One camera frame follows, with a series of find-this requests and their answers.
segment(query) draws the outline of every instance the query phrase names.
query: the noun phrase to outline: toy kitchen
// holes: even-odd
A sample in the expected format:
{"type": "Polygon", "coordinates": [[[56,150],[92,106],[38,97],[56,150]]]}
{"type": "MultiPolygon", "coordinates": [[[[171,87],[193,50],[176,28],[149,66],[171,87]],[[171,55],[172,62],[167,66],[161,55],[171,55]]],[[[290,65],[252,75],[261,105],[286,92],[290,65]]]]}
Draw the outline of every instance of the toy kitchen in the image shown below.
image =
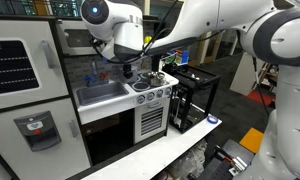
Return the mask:
{"type": "Polygon", "coordinates": [[[0,16],[0,165],[11,178],[67,179],[165,136],[178,80],[151,72],[151,59],[125,68],[96,55],[79,19],[0,16]]]}

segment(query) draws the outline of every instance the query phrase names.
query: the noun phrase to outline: gray floor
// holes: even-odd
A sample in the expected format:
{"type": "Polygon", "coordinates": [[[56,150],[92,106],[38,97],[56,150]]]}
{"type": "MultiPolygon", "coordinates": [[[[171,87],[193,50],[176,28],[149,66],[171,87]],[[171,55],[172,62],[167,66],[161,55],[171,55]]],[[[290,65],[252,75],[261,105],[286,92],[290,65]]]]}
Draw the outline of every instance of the gray floor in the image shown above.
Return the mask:
{"type": "MultiPolygon", "coordinates": [[[[229,89],[241,57],[242,54],[239,54],[200,67],[221,76],[221,82],[210,112],[223,121],[221,126],[214,131],[212,138],[214,143],[221,147],[228,139],[239,142],[251,127],[264,132],[268,123],[268,117],[261,103],[229,89]]],[[[193,98],[194,103],[198,106],[204,106],[200,97],[206,95],[199,92],[195,96],[198,98],[193,98]]]]}

